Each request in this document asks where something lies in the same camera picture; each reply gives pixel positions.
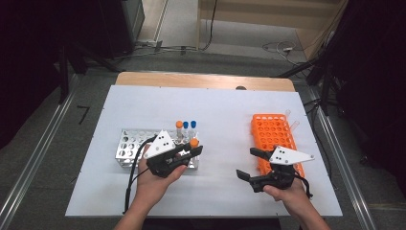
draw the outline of floor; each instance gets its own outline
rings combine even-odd
[[[165,46],[194,45],[192,36],[194,32],[185,33],[185,30],[177,28],[181,22],[189,23],[188,20],[179,17],[180,21],[170,22],[176,19],[176,13],[171,10],[174,9],[173,4],[182,7],[187,5],[180,4],[180,0],[169,1],[162,28],[156,40],[162,40]],[[184,16],[188,13],[192,16],[191,10],[181,7],[179,9],[185,13]],[[204,29],[206,22],[202,21],[202,24]],[[222,28],[222,32],[217,33],[217,28]],[[247,28],[237,25],[230,25],[228,28],[225,23],[214,23],[214,39],[210,49],[204,53],[188,51],[186,54],[166,52],[150,55],[153,52],[150,49],[144,49],[134,52],[131,57],[115,60],[114,64],[127,71],[208,73],[259,78],[274,77],[292,68],[293,64],[281,54],[267,52],[262,48],[263,44],[269,42],[278,44],[280,41],[289,40],[296,43],[297,37],[290,29],[248,28],[247,30],[253,30],[250,34],[256,35],[256,39],[239,31],[242,29]],[[230,43],[228,35],[236,34],[242,36],[238,36],[233,40],[234,43]],[[151,38],[146,36],[145,40],[152,44],[156,42],[153,37],[154,35]],[[276,51],[276,47],[270,46],[269,49]],[[288,57],[289,60],[297,62],[305,61],[304,55],[299,51],[290,53]],[[15,138],[6,147],[0,149],[0,201],[4,201],[0,203],[1,206],[6,203],[9,191],[16,184],[27,162],[30,162],[30,157],[40,150],[43,153],[36,172],[31,174],[30,186],[23,190],[24,195],[19,200],[21,202],[15,213],[12,213],[13,218],[8,222],[8,229],[112,229],[119,220],[118,218],[66,218],[64,216],[108,89],[117,78],[117,73],[109,72],[93,62],[89,62],[89,66],[91,67],[85,76],[72,74],[71,86],[75,90],[72,91],[66,107],[62,108],[57,104],[59,90],[56,89],[19,130]],[[315,99],[317,94],[314,95],[314,92],[319,91],[317,86],[306,85],[305,75],[307,74],[308,71],[303,71],[290,77],[304,103]],[[83,116],[84,107],[89,107],[86,116]],[[60,109],[64,109],[64,116],[57,123],[57,129],[50,133],[50,142],[45,149],[37,149],[37,144],[44,142],[41,137],[47,133],[48,124],[55,119],[54,115]],[[359,214],[355,211],[349,195],[345,176],[338,167],[331,142],[322,126],[323,119],[318,115],[314,119],[315,130],[321,139],[319,143],[321,150],[326,150],[324,160],[326,167],[331,168],[331,182],[336,188],[335,193],[343,211],[343,216],[340,218],[327,217],[328,224],[333,229],[404,229],[406,202],[397,188],[394,177],[382,169],[373,168],[368,164],[359,164],[363,153],[358,148],[350,123],[341,116],[335,106],[330,106],[328,109],[330,112],[328,119],[340,142],[351,174],[371,212],[374,226],[365,228],[360,223]],[[313,121],[313,116],[308,118],[310,122]],[[298,229],[298,224],[291,217],[282,217],[280,222],[282,229]]]

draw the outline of white tabletop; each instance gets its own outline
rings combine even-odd
[[[197,121],[204,147],[199,169],[170,185],[150,217],[287,216],[281,202],[255,194],[236,175],[236,169],[259,175],[257,159],[249,153],[253,114],[284,114],[286,109],[289,124],[300,122],[292,132],[297,149],[316,158],[303,163],[313,205],[322,216],[342,216],[298,93],[119,85],[108,93],[66,216],[121,216],[129,177],[115,159],[122,129],[175,129],[178,120]]]

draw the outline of table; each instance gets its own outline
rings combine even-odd
[[[233,90],[237,86],[247,90]],[[122,128],[172,128],[177,120],[191,119],[198,123],[204,146],[199,169],[186,172],[172,184],[149,216],[287,216],[280,202],[265,193],[254,194],[251,186],[236,175],[236,169],[258,174],[257,159],[249,154],[254,145],[249,126],[252,114],[284,113],[287,108],[291,111],[289,123],[301,123],[293,132],[298,150],[312,152],[316,157],[304,164],[313,204],[323,216],[342,216],[302,102],[293,91],[292,82],[286,79],[121,73],[107,96],[66,216],[122,214],[129,171],[114,158]]]
[[[200,19],[211,20],[215,0],[199,0],[196,47],[199,47]],[[307,59],[318,50],[337,27],[348,0],[221,0],[214,20],[290,27]]]

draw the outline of hand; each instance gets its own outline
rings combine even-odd
[[[149,148],[149,145],[144,147],[144,153]],[[182,173],[187,167],[182,165],[176,168],[167,178],[162,178],[153,175],[151,171],[147,170],[137,178],[137,192],[135,194],[136,199],[141,199],[143,202],[153,206],[161,200],[165,191],[171,183],[180,178]],[[138,173],[147,169],[147,161],[144,157],[141,157],[138,166]]]
[[[286,190],[266,185],[263,191],[274,197],[275,201],[281,200],[287,212],[301,224],[303,229],[329,229],[308,199],[300,179],[295,178],[292,186]]]

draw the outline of orange cap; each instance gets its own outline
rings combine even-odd
[[[193,138],[191,139],[191,141],[190,141],[190,144],[191,144],[192,149],[193,149],[193,148],[196,148],[196,147],[199,146],[199,140],[197,140],[197,138],[193,137]]]
[[[183,122],[182,121],[177,121],[176,122],[176,127],[177,128],[182,128],[183,127]]]

